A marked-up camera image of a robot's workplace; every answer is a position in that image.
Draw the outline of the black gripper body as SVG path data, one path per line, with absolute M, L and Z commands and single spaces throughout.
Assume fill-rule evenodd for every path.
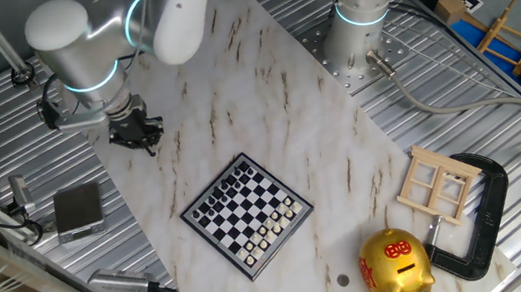
M 147 133 L 146 107 L 138 95 L 131 95 L 127 104 L 116 113 L 110 113 L 113 140 L 126 140 L 144 137 Z

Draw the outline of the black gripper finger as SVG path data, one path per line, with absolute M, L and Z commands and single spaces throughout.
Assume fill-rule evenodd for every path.
M 147 118 L 144 123 L 144 145 L 148 149 L 154 148 L 164 134 L 162 118 L 160 116 Z
M 122 146 L 129 149 L 142 149 L 145 147 L 144 133 L 140 129 L 124 132 L 111 131 L 109 134 L 110 144 Z

